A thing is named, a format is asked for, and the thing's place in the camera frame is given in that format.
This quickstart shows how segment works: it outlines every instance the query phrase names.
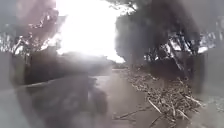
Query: twig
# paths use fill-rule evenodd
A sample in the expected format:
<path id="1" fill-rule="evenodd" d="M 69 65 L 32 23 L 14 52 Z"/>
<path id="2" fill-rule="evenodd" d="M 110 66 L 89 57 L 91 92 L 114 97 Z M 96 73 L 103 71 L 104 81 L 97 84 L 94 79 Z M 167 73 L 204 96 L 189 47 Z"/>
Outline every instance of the twig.
<path id="1" fill-rule="evenodd" d="M 181 116 L 183 116 L 183 117 L 185 117 L 186 119 L 190 120 L 190 119 L 188 118 L 188 116 L 184 114 L 184 112 L 180 111 L 179 109 L 177 109 L 177 111 L 180 112 L 180 115 L 181 115 Z"/>
<path id="2" fill-rule="evenodd" d="M 158 116 L 154 121 L 152 121 L 152 123 L 149 125 L 149 128 L 152 128 L 152 127 L 155 125 L 156 121 L 157 121 L 158 119 L 160 119 L 161 117 L 163 117 L 163 116 L 160 115 L 160 116 Z"/>
<path id="3" fill-rule="evenodd" d="M 149 98 L 148 98 L 148 101 L 149 101 L 149 103 L 160 113 L 160 114 L 162 114 L 162 112 L 159 110 L 159 108 L 158 107 L 156 107 L 156 105 L 155 104 L 153 104 L 152 103 L 152 101 L 151 100 L 149 100 Z"/>
<path id="4" fill-rule="evenodd" d="M 185 96 L 185 97 L 196 102 L 198 105 L 202 106 L 202 104 L 198 100 L 195 100 L 193 97 L 189 97 L 189 96 Z"/>
<path id="5" fill-rule="evenodd" d="M 126 114 L 124 114 L 124 115 L 122 115 L 122 116 L 114 117 L 114 120 L 120 120 L 120 119 L 125 118 L 125 117 L 127 117 L 127 116 L 130 116 L 130 115 L 132 115 L 132 114 L 135 114 L 135 113 L 140 112 L 140 111 L 145 111 L 145 110 L 150 109 L 150 108 L 151 108 L 151 106 L 147 106 L 147 107 L 145 107 L 145 108 L 136 110 L 136 111 L 134 111 L 134 112 L 129 112 L 129 113 L 126 113 Z"/>
<path id="6" fill-rule="evenodd" d="M 172 104 L 172 109 L 173 109 L 173 116 L 175 117 L 176 116 L 176 111 L 174 109 L 173 102 L 171 102 L 171 104 Z"/>

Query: wet road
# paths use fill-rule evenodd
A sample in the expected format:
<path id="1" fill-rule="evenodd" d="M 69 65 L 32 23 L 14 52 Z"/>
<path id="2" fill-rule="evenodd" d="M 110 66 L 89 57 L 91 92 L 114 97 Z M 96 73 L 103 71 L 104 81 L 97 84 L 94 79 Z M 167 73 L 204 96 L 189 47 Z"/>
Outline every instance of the wet road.
<path id="1" fill-rule="evenodd" d="M 2 91 L 0 124 L 4 128 L 148 128 L 159 116 L 152 109 L 113 119 L 146 106 L 143 93 L 117 71 L 108 70 L 102 76 L 66 77 Z M 161 120 L 156 127 L 165 125 Z"/>

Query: foliage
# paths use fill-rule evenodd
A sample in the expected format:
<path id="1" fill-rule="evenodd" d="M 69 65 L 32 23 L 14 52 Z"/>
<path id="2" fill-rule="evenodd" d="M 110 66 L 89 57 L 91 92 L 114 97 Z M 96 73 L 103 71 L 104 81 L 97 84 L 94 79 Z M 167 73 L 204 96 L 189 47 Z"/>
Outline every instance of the foliage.
<path id="1" fill-rule="evenodd" d="M 113 0 L 111 3 L 135 7 L 116 22 L 116 51 L 131 64 L 143 60 L 143 56 L 147 61 L 174 58 L 178 68 L 187 75 L 187 58 L 197 55 L 202 46 L 211 47 L 215 42 L 220 42 L 216 41 L 217 35 L 223 35 L 216 16 L 213 16 L 213 21 L 219 21 L 216 23 L 219 27 L 214 31 L 202 32 L 178 0 Z"/>

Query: sunlight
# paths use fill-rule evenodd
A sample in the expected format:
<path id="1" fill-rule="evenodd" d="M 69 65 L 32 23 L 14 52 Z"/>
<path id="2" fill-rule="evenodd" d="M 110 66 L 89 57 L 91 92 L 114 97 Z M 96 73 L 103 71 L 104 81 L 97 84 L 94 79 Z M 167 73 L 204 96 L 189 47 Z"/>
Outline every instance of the sunlight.
<path id="1" fill-rule="evenodd" d="M 60 32 L 60 53 L 77 51 L 94 56 L 124 60 L 114 49 L 115 21 L 119 12 L 99 0 L 57 0 L 60 15 L 68 15 Z"/>

